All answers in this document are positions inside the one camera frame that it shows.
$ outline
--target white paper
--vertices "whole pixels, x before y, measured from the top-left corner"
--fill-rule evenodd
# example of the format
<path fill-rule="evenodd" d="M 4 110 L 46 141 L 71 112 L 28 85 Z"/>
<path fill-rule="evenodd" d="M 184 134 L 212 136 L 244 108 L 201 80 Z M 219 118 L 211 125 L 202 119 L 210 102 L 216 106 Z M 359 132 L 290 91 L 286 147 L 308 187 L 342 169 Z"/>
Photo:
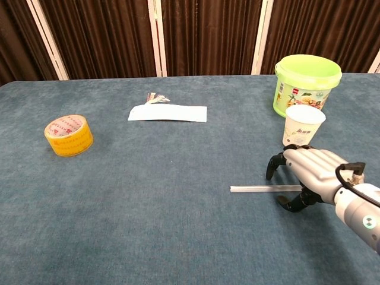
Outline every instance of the white paper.
<path fill-rule="evenodd" d="M 207 122 L 207 107 L 181 106 L 174 104 L 144 104 L 134 107 L 129 113 L 129 121 L 189 121 Z"/>

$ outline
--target bucket label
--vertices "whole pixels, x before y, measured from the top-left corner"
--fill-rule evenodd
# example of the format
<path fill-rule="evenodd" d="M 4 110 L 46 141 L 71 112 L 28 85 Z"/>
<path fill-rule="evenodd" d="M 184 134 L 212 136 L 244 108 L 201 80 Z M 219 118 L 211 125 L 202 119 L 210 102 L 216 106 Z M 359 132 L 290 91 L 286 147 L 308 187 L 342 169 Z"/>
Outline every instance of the bucket label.
<path fill-rule="evenodd" d="M 321 110 L 331 89 L 305 90 L 280 82 L 275 97 L 276 107 L 285 112 L 291 105 L 305 104 Z"/>

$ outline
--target bucket lid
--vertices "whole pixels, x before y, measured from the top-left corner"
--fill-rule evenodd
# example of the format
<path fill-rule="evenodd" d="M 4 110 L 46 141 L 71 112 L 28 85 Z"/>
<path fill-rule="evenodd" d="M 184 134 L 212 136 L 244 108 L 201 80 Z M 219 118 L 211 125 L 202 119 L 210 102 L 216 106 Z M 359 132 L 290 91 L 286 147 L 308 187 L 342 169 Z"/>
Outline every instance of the bucket lid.
<path fill-rule="evenodd" d="M 342 78 L 340 66 L 315 55 L 289 55 L 275 65 L 282 82 L 307 90 L 326 90 L 338 86 Z"/>

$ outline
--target white cup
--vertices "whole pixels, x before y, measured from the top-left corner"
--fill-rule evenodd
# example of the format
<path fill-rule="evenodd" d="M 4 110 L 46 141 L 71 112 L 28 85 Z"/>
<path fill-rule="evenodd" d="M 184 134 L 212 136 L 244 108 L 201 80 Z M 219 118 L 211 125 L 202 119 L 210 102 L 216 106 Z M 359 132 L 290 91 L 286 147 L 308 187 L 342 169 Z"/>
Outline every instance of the white cup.
<path fill-rule="evenodd" d="M 316 131 L 326 120 L 325 114 L 315 107 L 298 104 L 286 109 L 283 144 L 309 144 Z"/>

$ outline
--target yellow tape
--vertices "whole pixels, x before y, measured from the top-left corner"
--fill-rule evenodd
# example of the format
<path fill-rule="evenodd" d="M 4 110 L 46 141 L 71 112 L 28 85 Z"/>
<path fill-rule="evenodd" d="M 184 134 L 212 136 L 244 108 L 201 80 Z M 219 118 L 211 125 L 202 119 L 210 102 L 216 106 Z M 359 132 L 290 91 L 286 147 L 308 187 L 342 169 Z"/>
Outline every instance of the yellow tape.
<path fill-rule="evenodd" d="M 90 127 L 81 115 L 55 119 L 45 128 L 45 137 L 59 156 L 76 156 L 93 143 Z"/>

